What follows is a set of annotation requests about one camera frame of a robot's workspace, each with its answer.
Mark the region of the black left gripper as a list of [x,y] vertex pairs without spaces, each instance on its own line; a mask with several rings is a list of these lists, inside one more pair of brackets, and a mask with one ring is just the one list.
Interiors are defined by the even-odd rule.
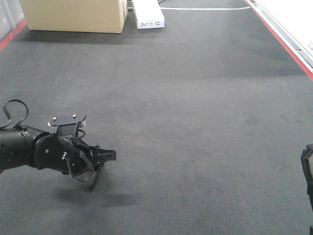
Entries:
[[89,146],[81,139],[56,134],[41,138],[34,150],[37,169],[48,168],[69,175],[89,190],[95,187],[104,163],[115,160],[114,150],[105,150],[97,145]]

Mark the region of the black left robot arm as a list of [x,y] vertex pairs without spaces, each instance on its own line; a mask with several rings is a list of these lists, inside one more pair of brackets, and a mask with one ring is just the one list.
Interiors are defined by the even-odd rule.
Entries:
[[27,165],[51,169],[93,188],[105,162],[116,160],[116,151],[87,145],[81,138],[59,136],[29,126],[0,131],[0,170]]

